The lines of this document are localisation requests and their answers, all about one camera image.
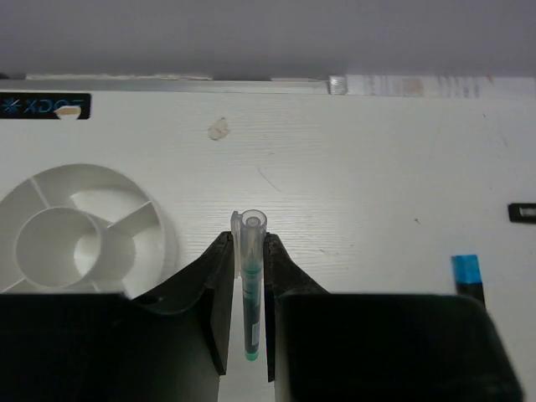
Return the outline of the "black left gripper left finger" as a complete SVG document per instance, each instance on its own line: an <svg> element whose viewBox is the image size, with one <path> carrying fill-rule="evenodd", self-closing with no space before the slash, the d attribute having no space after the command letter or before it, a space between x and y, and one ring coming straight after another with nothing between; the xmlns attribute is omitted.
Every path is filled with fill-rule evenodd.
<svg viewBox="0 0 536 402"><path fill-rule="evenodd" d="M234 294L234 240L220 233L202 255L135 302L166 317L196 314L214 368L226 374Z"/></svg>

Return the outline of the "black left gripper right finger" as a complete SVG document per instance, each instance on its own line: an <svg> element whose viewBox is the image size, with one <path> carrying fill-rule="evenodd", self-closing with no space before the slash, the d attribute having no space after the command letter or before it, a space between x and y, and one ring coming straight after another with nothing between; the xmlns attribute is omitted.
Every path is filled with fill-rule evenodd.
<svg viewBox="0 0 536 402"><path fill-rule="evenodd" d="M267 378L276 377L276 304L288 292L298 294L328 294L289 256L277 234L264 239L264 305Z"/></svg>

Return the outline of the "green gel pen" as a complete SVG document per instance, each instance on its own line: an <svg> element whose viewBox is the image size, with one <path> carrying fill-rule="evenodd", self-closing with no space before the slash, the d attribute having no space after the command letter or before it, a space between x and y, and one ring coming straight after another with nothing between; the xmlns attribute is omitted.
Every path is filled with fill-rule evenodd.
<svg viewBox="0 0 536 402"><path fill-rule="evenodd" d="M234 241L234 271L242 282L245 357L255 361L260 344L260 304L263 278L263 244L267 218L257 209L234 211L230 219Z"/></svg>

